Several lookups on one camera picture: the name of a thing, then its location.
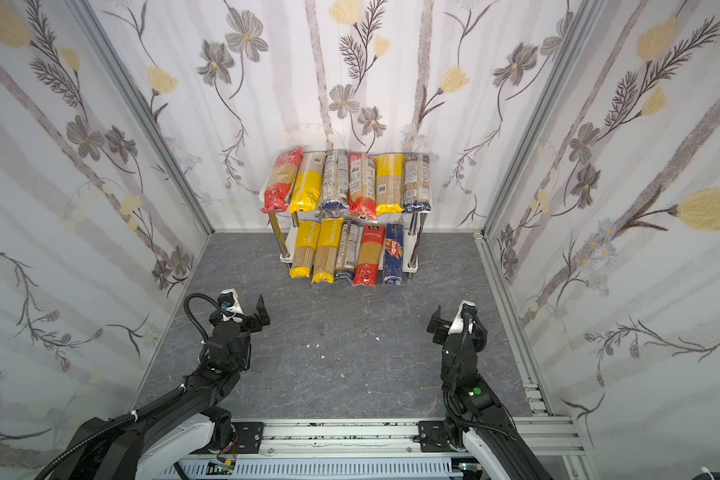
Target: yellow flower pattern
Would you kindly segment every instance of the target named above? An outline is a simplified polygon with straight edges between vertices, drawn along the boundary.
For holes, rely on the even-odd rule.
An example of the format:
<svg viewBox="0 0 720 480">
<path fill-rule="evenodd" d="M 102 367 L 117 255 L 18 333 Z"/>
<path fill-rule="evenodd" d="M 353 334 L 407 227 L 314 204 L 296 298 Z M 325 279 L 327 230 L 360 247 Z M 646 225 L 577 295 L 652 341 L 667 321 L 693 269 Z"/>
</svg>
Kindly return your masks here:
<svg viewBox="0 0 720 480">
<path fill-rule="evenodd" d="M 360 0 L 336 0 L 328 13 L 337 24 L 353 25 L 360 21 Z"/>
<path fill-rule="evenodd" d="M 158 94 L 172 93 L 179 83 L 177 78 L 172 77 L 156 65 L 150 65 L 146 71 L 146 80 L 150 82 L 150 86 Z"/>
<path fill-rule="evenodd" d="M 677 18 L 661 23 L 637 39 L 637 56 L 644 62 L 653 62 L 670 46 L 677 32 Z"/>
<path fill-rule="evenodd" d="M 24 19 L 4 0 L 0 0 L 0 43 L 20 48 L 29 45 L 31 36 Z"/>
<path fill-rule="evenodd" d="M 720 230 L 720 187 L 690 195 L 673 213 L 694 230 Z"/>
<path fill-rule="evenodd" d="M 461 90 L 467 82 L 469 82 L 469 78 L 467 78 L 464 70 L 461 70 L 461 67 L 458 65 L 454 65 L 445 72 L 443 81 L 440 83 L 440 89 L 443 92 L 450 94 Z"/>
</svg>

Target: barilla package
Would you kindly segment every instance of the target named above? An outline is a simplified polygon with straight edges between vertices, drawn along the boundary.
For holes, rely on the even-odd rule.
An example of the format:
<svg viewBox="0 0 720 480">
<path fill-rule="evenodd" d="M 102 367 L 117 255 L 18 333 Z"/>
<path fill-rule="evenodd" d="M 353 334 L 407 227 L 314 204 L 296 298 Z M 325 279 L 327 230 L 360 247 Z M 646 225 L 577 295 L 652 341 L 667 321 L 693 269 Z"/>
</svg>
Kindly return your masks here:
<svg viewBox="0 0 720 480">
<path fill-rule="evenodd" d="M 322 168 L 326 162 L 326 152 L 313 151 L 304 154 L 298 168 L 296 183 L 293 185 L 293 198 L 288 211 L 309 212 L 317 208 L 322 186 Z"/>
<path fill-rule="evenodd" d="M 403 211 L 406 214 L 432 211 L 429 191 L 429 155 L 405 154 Z"/>
<path fill-rule="evenodd" d="M 264 188 L 262 213 L 280 214 L 288 210 L 293 181 L 296 179 L 303 153 L 303 148 L 296 147 L 277 158 Z"/>
<path fill-rule="evenodd" d="M 345 222 L 342 226 L 342 238 L 336 254 L 336 272 L 333 274 L 336 279 L 346 278 L 350 283 L 354 281 L 359 240 L 360 226 Z"/>
<path fill-rule="evenodd" d="M 382 258 L 386 226 L 365 225 L 362 228 L 358 266 L 355 269 L 353 285 L 376 286 L 378 261 Z"/>
<path fill-rule="evenodd" d="M 403 237 L 405 228 L 400 224 L 387 224 L 384 238 L 384 283 L 403 283 Z"/>
<path fill-rule="evenodd" d="M 315 272 L 312 275 L 312 283 L 333 283 L 333 274 L 336 271 L 338 243 L 342 238 L 343 222 L 343 218 L 322 219 L 320 236 L 317 239 Z"/>
<path fill-rule="evenodd" d="M 349 154 L 349 216 L 376 220 L 376 165 L 371 155 Z"/>
<path fill-rule="evenodd" d="M 312 262 L 315 259 L 315 249 L 320 235 L 320 224 L 317 222 L 303 221 L 296 232 L 296 248 L 293 252 L 293 264 L 291 265 L 291 278 L 299 276 L 309 277 L 312 271 Z"/>
<path fill-rule="evenodd" d="M 320 206 L 323 210 L 349 210 L 349 152 L 328 152 L 326 168 L 322 172 Z"/>
<path fill-rule="evenodd" d="M 403 211 L 403 154 L 376 157 L 376 216 Z"/>
</svg>

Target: gray floor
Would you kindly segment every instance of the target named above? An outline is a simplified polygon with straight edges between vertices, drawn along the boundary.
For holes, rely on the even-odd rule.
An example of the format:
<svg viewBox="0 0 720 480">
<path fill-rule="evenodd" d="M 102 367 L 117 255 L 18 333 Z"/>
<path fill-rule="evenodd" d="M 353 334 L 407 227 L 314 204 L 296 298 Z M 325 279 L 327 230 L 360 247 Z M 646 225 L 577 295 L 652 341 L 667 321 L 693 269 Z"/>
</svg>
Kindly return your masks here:
<svg viewBox="0 0 720 480">
<path fill-rule="evenodd" d="M 188 292 L 234 287 L 246 313 L 264 295 L 272 324 L 252 335 L 252 366 L 220 404 L 233 418 L 444 416 L 440 346 L 426 332 L 443 306 L 478 305 L 488 347 L 478 368 L 514 416 L 530 411 L 507 335 L 471 234 L 425 234 L 420 268 L 401 286 L 311 285 L 293 280 L 272 234 L 214 234 Z M 210 306 L 192 312 L 210 331 Z M 196 366 L 200 338 L 180 311 L 154 359 L 139 405 L 173 389 Z"/>
</svg>

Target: spaghetti package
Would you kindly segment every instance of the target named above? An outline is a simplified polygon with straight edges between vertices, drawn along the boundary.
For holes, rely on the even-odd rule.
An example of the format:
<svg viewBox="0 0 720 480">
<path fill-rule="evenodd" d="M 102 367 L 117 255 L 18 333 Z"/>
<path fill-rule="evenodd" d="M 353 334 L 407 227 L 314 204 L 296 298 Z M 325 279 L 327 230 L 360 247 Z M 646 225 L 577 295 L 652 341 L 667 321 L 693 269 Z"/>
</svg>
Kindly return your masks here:
<svg viewBox="0 0 720 480">
<path fill-rule="evenodd" d="M 353 285 L 376 286 L 378 261 L 382 257 L 386 230 L 385 226 L 378 225 L 365 225 L 362 228 L 360 254 L 358 254 L 358 266 L 355 270 Z"/>
<path fill-rule="evenodd" d="M 342 238 L 336 254 L 336 272 L 334 277 L 346 278 L 350 282 L 355 279 L 355 257 L 360 239 L 360 226 L 347 222 L 342 226 Z"/>
<path fill-rule="evenodd" d="M 315 252 L 315 273 L 312 283 L 333 283 L 333 273 L 336 270 L 336 255 L 338 242 L 342 237 L 343 218 L 324 218 L 320 226 L 320 236 L 317 239 Z"/>
<path fill-rule="evenodd" d="M 293 185 L 293 199 L 288 208 L 290 213 L 309 212 L 317 208 L 322 185 L 322 166 L 325 161 L 324 151 L 304 154 L 302 164 L 298 168 L 296 183 Z"/>
<path fill-rule="evenodd" d="M 403 237 L 405 228 L 400 224 L 387 224 L 384 238 L 384 283 L 403 283 Z"/>
<path fill-rule="evenodd" d="M 429 155 L 405 154 L 403 211 L 406 214 L 431 212 L 429 192 Z"/>
<path fill-rule="evenodd" d="M 403 211 L 403 154 L 376 157 L 376 215 Z"/>
<path fill-rule="evenodd" d="M 293 150 L 280 154 L 272 167 L 269 179 L 264 189 L 264 214 L 280 214 L 288 210 L 293 181 L 302 162 L 304 149 L 296 147 Z"/>
<path fill-rule="evenodd" d="M 309 277 L 309 272 L 312 271 L 312 261 L 315 259 L 318 235 L 320 235 L 320 224 L 317 222 L 303 221 L 298 226 L 291 278 Z"/>
<path fill-rule="evenodd" d="M 348 210 L 349 200 L 349 152 L 333 150 L 328 152 L 326 168 L 322 172 L 323 210 Z"/>
<path fill-rule="evenodd" d="M 376 165 L 371 155 L 349 154 L 349 216 L 376 220 Z"/>
</svg>

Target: floral wallpaper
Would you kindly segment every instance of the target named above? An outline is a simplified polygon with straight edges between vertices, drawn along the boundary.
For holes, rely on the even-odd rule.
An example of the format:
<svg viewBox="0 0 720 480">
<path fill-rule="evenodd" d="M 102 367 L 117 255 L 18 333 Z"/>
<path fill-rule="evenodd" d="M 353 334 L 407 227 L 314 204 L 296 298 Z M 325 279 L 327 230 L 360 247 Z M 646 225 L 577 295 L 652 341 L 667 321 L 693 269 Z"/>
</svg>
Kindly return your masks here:
<svg viewBox="0 0 720 480">
<path fill-rule="evenodd" d="M 432 152 L 428 225 L 482 227 L 579 6 L 90 3 L 217 229 L 267 225 L 260 187 L 297 144 Z"/>
<path fill-rule="evenodd" d="M 163 170 L 64 4 L 0 0 L 0 478 L 134 398 L 206 240 Z"/>
<path fill-rule="evenodd" d="M 490 246 L 598 478 L 720 471 L 720 0 L 604 5 Z"/>
</svg>

